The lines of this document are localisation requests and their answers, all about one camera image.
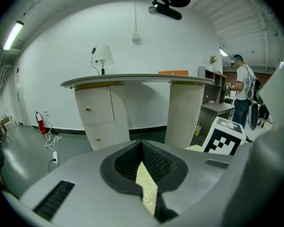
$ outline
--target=fire extinguisher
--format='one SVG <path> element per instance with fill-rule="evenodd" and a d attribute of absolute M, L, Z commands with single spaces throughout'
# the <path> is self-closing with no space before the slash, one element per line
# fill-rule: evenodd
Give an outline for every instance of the fire extinguisher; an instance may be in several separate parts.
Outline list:
<path fill-rule="evenodd" d="M 35 113 L 36 113 L 35 116 L 36 116 L 36 119 L 37 119 L 37 122 L 38 122 L 38 125 L 39 125 L 39 129 L 41 131 L 41 134 L 46 134 L 46 128 L 44 127 L 44 123 L 43 123 L 41 114 L 39 112 L 36 112 L 36 111 L 35 111 Z"/>

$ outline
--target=floor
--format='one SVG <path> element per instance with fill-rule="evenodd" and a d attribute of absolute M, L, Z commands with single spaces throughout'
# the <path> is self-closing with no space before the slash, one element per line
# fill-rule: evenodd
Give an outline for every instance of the floor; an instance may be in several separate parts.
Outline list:
<path fill-rule="evenodd" d="M 252 131 L 248 124 L 245 127 L 246 135 L 255 140 L 259 135 L 269 130 L 269 123 L 264 128 L 257 127 Z M 154 140 L 164 143 L 166 131 L 132 134 L 131 140 Z M 50 164 L 51 171 L 64 164 L 67 160 L 92 151 L 85 135 L 59 134 L 62 139 L 52 148 L 58 152 L 59 165 Z M 205 137 L 194 136 L 191 145 L 202 145 Z M 3 142 L 2 150 L 5 160 L 1 174 L 6 186 L 16 196 L 20 197 L 31 185 L 48 174 L 48 163 L 53 152 L 45 147 L 46 139 L 39 130 L 26 126 L 17 126 L 9 130 Z"/>

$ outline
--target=brown wall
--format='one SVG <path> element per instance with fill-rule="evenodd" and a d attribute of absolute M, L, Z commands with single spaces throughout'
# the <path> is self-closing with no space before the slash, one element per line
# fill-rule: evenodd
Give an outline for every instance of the brown wall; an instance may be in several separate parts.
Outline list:
<path fill-rule="evenodd" d="M 232 85 L 237 84 L 237 73 L 235 71 L 225 71 L 223 75 L 226 76 L 226 83 L 230 82 Z M 271 77 L 271 74 L 264 73 L 255 73 L 255 75 L 260 80 L 262 85 L 265 85 L 265 83 Z"/>

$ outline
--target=orange box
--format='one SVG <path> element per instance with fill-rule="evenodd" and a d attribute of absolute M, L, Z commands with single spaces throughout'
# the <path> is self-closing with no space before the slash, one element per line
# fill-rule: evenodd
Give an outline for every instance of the orange box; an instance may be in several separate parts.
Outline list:
<path fill-rule="evenodd" d="M 159 71 L 159 74 L 188 76 L 188 71 L 187 70 L 167 70 L 167 71 Z"/>

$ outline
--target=white t-shirt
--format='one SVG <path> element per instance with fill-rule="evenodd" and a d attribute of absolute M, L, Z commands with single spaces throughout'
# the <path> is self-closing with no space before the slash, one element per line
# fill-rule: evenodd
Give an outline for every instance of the white t-shirt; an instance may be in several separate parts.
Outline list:
<path fill-rule="evenodd" d="M 254 76 L 254 72 L 252 69 L 244 64 L 237 69 L 237 81 L 243 82 L 243 89 L 238 91 L 237 99 L 238 100 L 246 100 L 246 92 L 245 89 L 251 86 L 251 79 Z"/>

